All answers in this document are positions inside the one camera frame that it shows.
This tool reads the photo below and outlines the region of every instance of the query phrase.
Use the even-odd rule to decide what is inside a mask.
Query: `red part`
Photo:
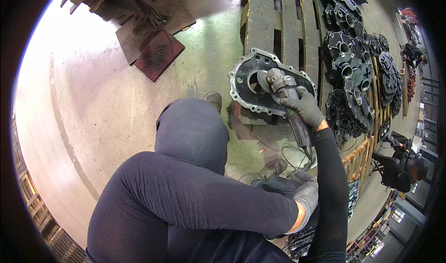
[[[135,66],[155,82],[183,50],[181,42],[162,30],[144,48]]]

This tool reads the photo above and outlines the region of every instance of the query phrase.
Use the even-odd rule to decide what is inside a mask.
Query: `gray glove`
[[[315,133],[325,117],[322,115],[321,110],[319,110],[318,104],[311,93],[302,88],[298,88],[296,91],[298,92],[299,100],[282,98],[280,99],[280,103],[296,111],[308,129],[312,133]]]
[[[291,180],[298,186],[293,199],[302,204],[305,209],[305,216],[302,223],[296,228],[296,230],[287,234],[293,234],[302,230],[308,223],[309,217],[315,211],[318,205],[319,198],[319,185],[313,175],[306,171],[296,171],[290,176]]]

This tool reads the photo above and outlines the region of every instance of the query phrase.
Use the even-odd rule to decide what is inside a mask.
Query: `seated worker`
[[[89,260],[292,263],[265,237],[302,230],[319,204],[315,237],[300,260],[345,263],[347,177],[316,100],[298,93],[299,100],[281,101],[312,133],[318,181],[305,171],[278,179],[283,160],[257,179],[245,176],[251,186],[225,177],[229,132],[220,94],[176,100],[156,123],[155,152],[133,155],[104,188],[88,227]]]
[[[424,64],[427,64],[428,62],[420,49],[409,43],[406,43],[404,46],[403,54],[407,56],[407,59],[409,60],[408,64],[413,68],[416,68],[421,62]]]
[[[411,184],[426,177],[426,161],[411,155],[412,141],[397,132],[393,131],[392,135],[387,134],[383,141],[389,142],[395,152],[392,157],[376,152],[373,152],[371,156],[384,166],[381,183],[407,193],[410,191]]]

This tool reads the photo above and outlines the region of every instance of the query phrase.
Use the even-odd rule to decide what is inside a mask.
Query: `angle grinder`
[[[283,70],[279,68],[271,68],[270,70],[261,70],[257,74],[257,80],[259,85],[268,93],[271,94],[274,101],[279,103],[281,98],[299,99],[298,88],[293,76],[285,75]],[[302,148],[305,155],[313,160],[311,157],[312,147],[311,140],[309,138],[309,132],[307,126],[302,122],[301,118],[291,109],[286,109],[286,117],[293,130],[294,138],[299,148]]]

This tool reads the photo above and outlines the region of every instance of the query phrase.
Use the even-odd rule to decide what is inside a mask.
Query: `gray sneaker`
[[[251,185],[251,183],[255,180],[266,180],[274,175],[280,175],[283,171],[285,171],[288,167],[288,163],[286,163],[283,159],[276,159],[265,165],[259,172],[257,173],[248,173],[240,177],[239,181]]]
[[[219,114],[221,114],[222,111],[222,96],[218,92],[208,92],[205,96],[202,98],[207,103],[211,104],[212,107],[214,107]]]

